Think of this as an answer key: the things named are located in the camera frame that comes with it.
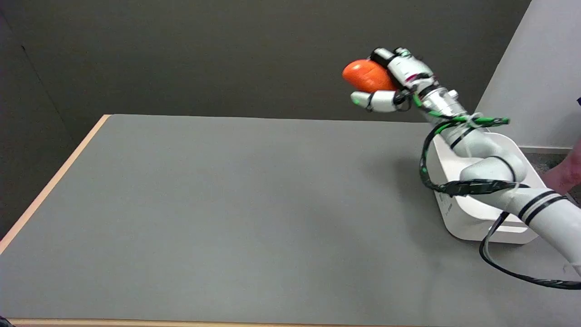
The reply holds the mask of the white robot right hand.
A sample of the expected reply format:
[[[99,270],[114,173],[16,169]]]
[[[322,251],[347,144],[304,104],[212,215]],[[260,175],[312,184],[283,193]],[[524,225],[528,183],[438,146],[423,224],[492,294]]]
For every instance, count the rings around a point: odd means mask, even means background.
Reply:
[[[405,48],[375,48],[368,58],[348,64],[342,77],[355,87],[351,101],[378,113],[407,111],[419,91],[436,85],[432,70]]]

